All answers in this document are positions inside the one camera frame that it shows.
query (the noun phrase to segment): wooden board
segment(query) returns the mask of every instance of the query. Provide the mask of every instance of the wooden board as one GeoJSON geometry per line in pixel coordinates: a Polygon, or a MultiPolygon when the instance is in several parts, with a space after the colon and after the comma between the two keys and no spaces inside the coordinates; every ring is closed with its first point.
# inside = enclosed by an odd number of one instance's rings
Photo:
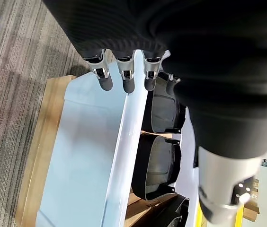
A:
{"type": "Polygon", "coordinates": [[[51,78],[46,83],[18,199],[15,219],[19,227],[36,226],[36,215],[41,204],[65,91],[74,78],[72,75],[51,78]]]}

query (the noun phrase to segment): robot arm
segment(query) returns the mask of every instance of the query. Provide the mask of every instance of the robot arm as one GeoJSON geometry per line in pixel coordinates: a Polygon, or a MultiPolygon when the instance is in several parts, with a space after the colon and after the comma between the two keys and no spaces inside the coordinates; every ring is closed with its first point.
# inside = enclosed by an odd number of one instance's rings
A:
{"type": "Polygon", "coordinates": [[[188,106],[199,156],[199,199],[219,223],[249,199],[267,152],[267,0],[44,0],[105,90],[104,49],[134,90],[133,52],[143,50],[145,88],[164,70],[188,106]]]}

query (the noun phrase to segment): black plastic part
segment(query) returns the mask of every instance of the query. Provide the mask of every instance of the black plastic part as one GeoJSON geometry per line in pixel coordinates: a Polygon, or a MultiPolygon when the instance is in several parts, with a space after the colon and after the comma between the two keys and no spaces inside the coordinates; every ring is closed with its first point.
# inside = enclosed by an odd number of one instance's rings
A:
{"type": "Polygon", "coordinates": [[[189,112],[197,147],[236,159],[267,152],[267,119],[230,118],[192,108],[189,112]]]}
{"type": "Polygon", "coordinates": [[[130,94],[134,91],[134,78],[133,79],[123,79],[123,89],[126,93],[130,94]]]}
{"type": "Polygon", "coordinates": [[[127,50],[127,51],[115,51],[112,50],[113,55],[117,59],[123,59],[125,57],[132,57],[133,56],[133,50],[127,50]]]}
{"type": "Polygon", "coordinates": [[[158,216],[152,221],[152,225],[155,227],[184,227],[188,217],[188,201],[187,198],[178,195],[171,204],[168,205],[158,216]]]}
{"type": "Polygon", "coordinates": [[[156,87],[156,80],[155,79],[145,79],[144,81],[145,89],[148,91],[153,91],[156,87]]]}
{"type": "MultiPolygon", "coordinates": [[[[164,76],[165,73],[159,73],[159,76],[164,76]]],[[[147,95],[146,105],[144,110],[144,117],[142,122],[142,131],[152,132],[152,133],[181,133],[181,128],[183,127],[185,121],[186,107],[177,101],[174,96],[167,94],[166,85],[168,77],[158,77],[158,84],[154,91],[151,91],[147,95]],[[174,102],[174,106],[165,106],[166,109],[154,110],[154,97],[157,99],[167,99],[174,102]],[[160,122],[155,121],[156,118],[160,117],[163,112],[167,112],[168,115],[172,115],[173,124],[172,125],[157,125],[160,122]]]]}
{"type": "Polygon", "coordinates": [[[103,58],[102,49],[83,51],[82,54],[83,54],[84,60],[86,60],[90,63],[94,63],[94,62],[92,62],[92,60],[94,58],[99,59],[99,61],[102,60],[102,58],[103,58]]]}
{"type": "Polygon", "coordinates": [[[176,85],[176,82],[172,81],[172,80],[168,80],[167,81],[167,86],[166,86],[166,92],[167,94],[171,95],[171,96],[174,96],[175,93],[173,92],[173,88],[175,87],[176,85]]]}
{"type": "Polygon", "coordinates": [[[161,52],[166,46],[143,37],[124,0],[43,0],[77,52],[110,49],[161,52]]]}
{"type": "Polygon", "coordinates": [[[254,181],[254,177],[252,176],[244,181],[237,183],[234,186],[233,191],[232,191],[232,197],[231,197],[231,205],[238,205],[240,202],[241,195],[245,193],[250,194],[253,181],[254,181]]]}
{"type": "Polygon", "coordinates": [[[199,203],[200,203],[200,207],[201,207],[201,210],[203,212],[203,215],[204,217],[207,219],[207,220],[212,220],[212,217],[213,217],[213,213],[211,212],[211,210],[209,210],[203,203],[203,201],[201,200],[201,198],[199,197],[199,203]]]}
{"type": "Polygon", "coordinates": [[[175,189],[170,187],[171,183],[174,183],[180,172],[181,163],[181,150],[178,140],[165,140],[166,143],[171,144],[171,149],[174,152],[174,161],[172,163],[172,169],[170,177],[167,182],[161,183],[157,190],[147,193],[146,192],[146,179],[148,175],[149,162],[151,153],[155,152],[154,142],[158,136],[150,134],[142,134],[140,136],[136,161],[133,171],[132,189],[136,196],[144,200],[153,200],[168,193],[174,193],[175,189]]]}
{"type": "Polygon", "coordinates": [[[113,88],[113,81],[110,75],[108,76],[108,78],[99,79],[99,83],[101,88],[105,91],[109,91],[113,88]]]}

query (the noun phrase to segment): yellow stripe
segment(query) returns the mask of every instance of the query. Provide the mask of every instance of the yellow stripe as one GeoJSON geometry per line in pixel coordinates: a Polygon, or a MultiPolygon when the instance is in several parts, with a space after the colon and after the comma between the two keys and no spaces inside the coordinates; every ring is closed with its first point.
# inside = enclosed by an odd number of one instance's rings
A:
{"type": "Polygon", "coordinates": [[[240,209],[238,209],[237,216],[236,216],[236,223],[234,224],[235,227],[241,227],[242,226],[243,211],[244,211],[244,206],[242,206],[240,209]]]}
{"type": "Polygon", "coordinates": [[[202,217],[203,217],[203,213],[202,213],[200,204],[198,204],[198,210],[196,212],[196,227],[201,227],[202,217]]]}

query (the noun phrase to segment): carpet floor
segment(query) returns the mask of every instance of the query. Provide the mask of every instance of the carpet floor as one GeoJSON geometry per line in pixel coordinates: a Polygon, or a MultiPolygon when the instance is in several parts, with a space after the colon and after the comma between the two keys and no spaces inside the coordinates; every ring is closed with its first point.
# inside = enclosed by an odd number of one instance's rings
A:
{"type": "Polygon", "coordinates": [[[87,71],[41,0],[0,0],[0,227],[16,226],[46,80],[87,71]]]}

